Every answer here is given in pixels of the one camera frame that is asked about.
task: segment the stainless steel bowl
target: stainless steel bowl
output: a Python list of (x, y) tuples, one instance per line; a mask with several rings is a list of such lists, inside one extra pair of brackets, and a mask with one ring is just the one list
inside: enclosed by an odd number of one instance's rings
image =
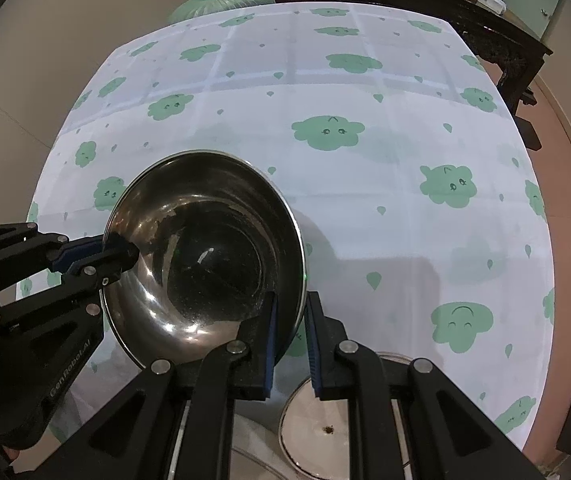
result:
[(233, 340), (278, 294), (277, 359), (303, 314), (305, 253), (293, 213), (267, 178), (221, 152), (182, 152), (139, 175), (116, 204), (105, 238), (120, 234), (137, 264), (101, 300), (141, 367), (203, 358)]

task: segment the table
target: table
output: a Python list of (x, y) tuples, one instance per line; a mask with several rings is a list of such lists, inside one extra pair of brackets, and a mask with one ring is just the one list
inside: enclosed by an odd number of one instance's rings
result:
[[(279, 187), (303, 232), (310, 290), (350, 338), (432, 359), (523, 446), (552, 340), (549, 231), (510, 112), (448, 23), (299, 2), (120, 46), (63, 124), (29, 219), (70, 238), (100, 234), (141, 171), (198, 148), (240, 156)], [(58, 280), (35, 275), (19, 295)], [(107, 329), (57, 433), (136, 372)], [(269, 402), (238, 412), (274, 429), (308, 373), (299, 329)]]
[(486, 9), (477, 0), (315, 0), (372, 3), (421, 12), (448, 21), (472, 52), (496, 63), (503, 74), (497, 87), (512, 115), (527, 91), (543, 57), (552, 54), (516, 16), (502, 16)]

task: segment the dark wooden table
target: dark wooden table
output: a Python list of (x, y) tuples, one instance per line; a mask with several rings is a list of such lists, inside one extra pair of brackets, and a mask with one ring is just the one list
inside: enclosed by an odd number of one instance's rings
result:
[(378, 4), (412, 10), (449, 22), (472, 52), (501, 67), (503, 74), (497, 89), (512, 115), (519, 99), (527, 91), (543, 65), (543, 57), (552, 54), (518, 20), (509, 14), (499, 16), (477, 0), (316, 0)]

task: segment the tiled floor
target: tiled floor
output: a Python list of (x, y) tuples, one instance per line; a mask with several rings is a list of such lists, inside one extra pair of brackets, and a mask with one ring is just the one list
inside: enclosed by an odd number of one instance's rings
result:
[[(0, 10), (0, 222), (23, 221), (41, 167), (75, 98), (110, 51), (165, 25), (184, 0), (8, 0)], [(488, 69), (497, 76), (492, 68)], [(528, 457), (553, 453), (571, 400), (571, 144), (538, 88), (521, 105), (543, 148), (529, 152), (545, 199), (555, 263), (555, 332)], [(20, 469), (56, 447), (48, 434)]]

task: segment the blue gripper pad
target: blue gripper pad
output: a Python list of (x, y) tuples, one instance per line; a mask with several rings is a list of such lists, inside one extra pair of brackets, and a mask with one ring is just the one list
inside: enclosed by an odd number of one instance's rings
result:
[(317, 339), (317, 331), (314, 326), (312, 311), (305, 304), (305, 336), (308, 343), (308, 361), (310, 363), (310, 378), (312, 378), (312, 388), (314, 395), (319, 396), (321, 391), (321, 352), (319, 351), (319, 340)]
[(80, 238), (69, 242), (60, 256), (52, 263), (52, 270), (65, 274), (77, 260), (99, 254), (103, 250), (103, 235)]
[(272, 392), (272, 382), (274, 380), (274, 355), (276, 353), (276, 315), (278, 313), (278, 301), (276, 294), (272, 303), (272, 314), (270, 314), (270, 332), (267, 335), (267, 349), (265, 349), (265, 397), (269, 398)]

